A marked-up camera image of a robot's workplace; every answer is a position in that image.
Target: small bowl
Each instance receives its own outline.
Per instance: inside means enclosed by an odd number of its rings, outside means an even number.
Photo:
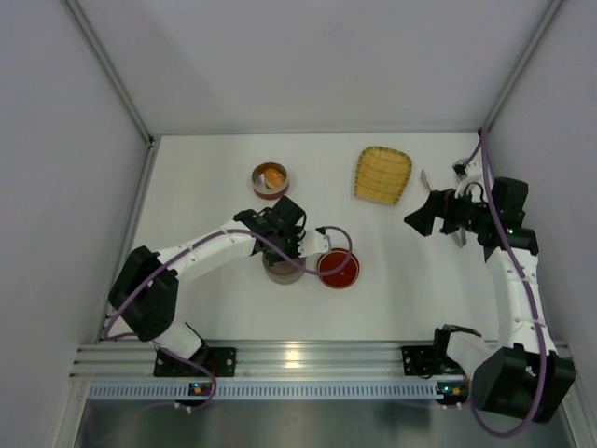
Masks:
[[[280,187],[268,189],[266,186],[263,173],[265,173],[265,170],[269,168],[275,168],[284,175],[284,183]],[[255,170],[253,170],[253,173],[251,174],[251,182],[253,184],[253,191],[255,194],[261,199],[267,200],[280,199],[286,194],[288,191],[288,186],[290,185],[288,182],[288,173],[286,172],[286,169],[280,163],[275,163],[273,161],[261,163]]]
[[[322,255],[317,261],[317,271],[325,272],[331,271],[340,266],[346,259],[348,250],[340,247],[333,248],[328,253]],[[334,289],[345,289],[354,284],[358,275],[361,272],[361,264],[358,258],[353,253],[351,254],[351,260],[346,266],[339,272],[332,275],[319,276],[320,280],[327,287]]]
[[[261,256],[261,262],[268,277],[280,285],[291,285],[298,281],[305,273],[288,261],[279,261],[270,266],[265,254]],[[295,259],[295,262],[303,268],[305,267],[305,259]]]

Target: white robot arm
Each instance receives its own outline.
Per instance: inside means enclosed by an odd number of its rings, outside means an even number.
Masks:
[[[540,327],[545,340],[547,375],[533,421],[546,423],[572,385],[576,371],[571,360],[558,357],[544,321],[536,277],[538,244],[535,232],[522,227],[528,186],[515,179],[497,177],[492,191],[487,193],[492,195],[507,241],[525,274],[524,282],[533,293],[536,315],[523,280],[502,246],[490,207],[482,200],[480,165],[454,165],[454,171],[460,180],[456,189],[431,191],[424,206],[404,220],[422,236],[432,233],[435,217],[443,218],[442,233],[465,229],[478,236],[495,290],[499,344],[497,350],[490,349],[476,331],[447,325],[436,330],[436,362],[455,364],[464,371],[478,409],[524,418],[537,387],[541,347],[536,330]],[[469,191],[473,184],[481,188],[477,202]]]
[[[110,304],[141,341],[202,365],[209,347],[195,329],[177,318],[177,290],[229,261],[256,253],[263,252],[273,264],[283,259],[280,252],[290,259],[328,252],[325,228],[305,231],[305,222],[305,212],[284,196],[273,208],[242,211],[216,231],[184,244],[156,252],[138,247],[110,291]],[[147,282],[151,275],[155,278]]]

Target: white wall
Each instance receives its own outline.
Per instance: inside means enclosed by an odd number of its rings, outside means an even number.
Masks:
[[[58,0],[0,14],[0,439],[44,447],[105,304],[141,139]]]
[[[155,133],[476,130],[548,0],[82,0]]]
[[[491,132],[498,175],[530,184],[550,330],[597,400],[597,2],[568,2]]]

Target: white table surface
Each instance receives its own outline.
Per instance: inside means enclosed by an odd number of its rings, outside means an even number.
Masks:
[[[338,225],[354,240],[357,282],[344,290],[303,275],[274,284],[260,256],[238,259],[179,291],[177,313],[207,339],[431,340],[435,327],[473,327],[496,339],[493,287],[483,254],[468,234],[459,249],[450,237],[423,238],[403,222],[423,205],[425,169],[435,189],[453,187],[451,165],[469,155],[473,133],[276,134],[163,137],[134,246],[152,250],[213,231],[237,212],[272,202],[251,190],[264,161],[284,165],[288,195],[308,215],[308,228]],[[353,196],[354,168],[368,146],[409,154],[410,182],[397,206]],[[333,245],[346,246],[330,232]],[[316,257],[308,260],[313,267]],[[114,332],[125,329],[120,323]]]

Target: black mount bracket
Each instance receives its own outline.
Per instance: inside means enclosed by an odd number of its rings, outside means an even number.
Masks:
[[[575,364],[550,352],[546,382],[539,408],[533,419],[547,423],[558,410],[576,378]],[[477,409],[524,418],[531,409],[537,389],[539,355],[524,347],[502,347],[475,371],[472,397]]]
[[[433,345],[408,345],[400,349],[406,376],[431,378],[433,375],[441,375]]]
[[[207,347],[198,362],[218,378],[231,378],[236,370],[236,348]],[[153,376],[158,378],[204,377],[205,373],[158,350],[153,368]]]

